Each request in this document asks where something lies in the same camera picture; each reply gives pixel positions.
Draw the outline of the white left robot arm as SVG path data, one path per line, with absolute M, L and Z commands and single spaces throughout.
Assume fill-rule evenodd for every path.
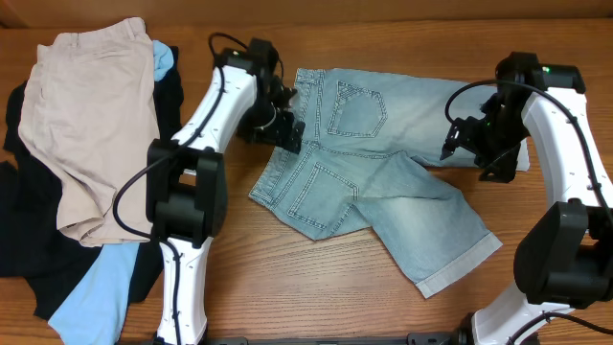
M 305 125 L 289 110 L 296 91 L 283 84 L 283 74 L 267 40 L 224 49 L 214 55 L 211 84 L 191 119 L 167 143 L 149 146 L 146 213 L 164 266 L 157 344 L 205 341 L 207 259 L 227 213 L 230 140 L 301 150 Z

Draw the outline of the light blue denim shorts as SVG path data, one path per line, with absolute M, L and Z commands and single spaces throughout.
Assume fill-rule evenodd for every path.
M 372 228 L 424 297 L 463 278 L 501 245 L 462 192 L 432 168 L 470 168 L 441 150 L 446 110 L 479 117 L 493 88 L 351 69 L 298 70 L 299 153 L 275 149 L 250 196 L 319 241 Z

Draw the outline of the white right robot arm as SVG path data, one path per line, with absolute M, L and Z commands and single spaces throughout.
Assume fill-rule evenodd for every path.
M 534 142 L 547 212 L 518 244 L 513 280 L 448 333 L 411 333 L 411 344 L 535 344 L 541 327 L 612 298 L 612 182 L 587 120 L 577 67 L 513 52 L 495 70 L 483 118 L 456 118 L 443 157 L 472 152 L 484 181 L 513 180 L 521 142 Z

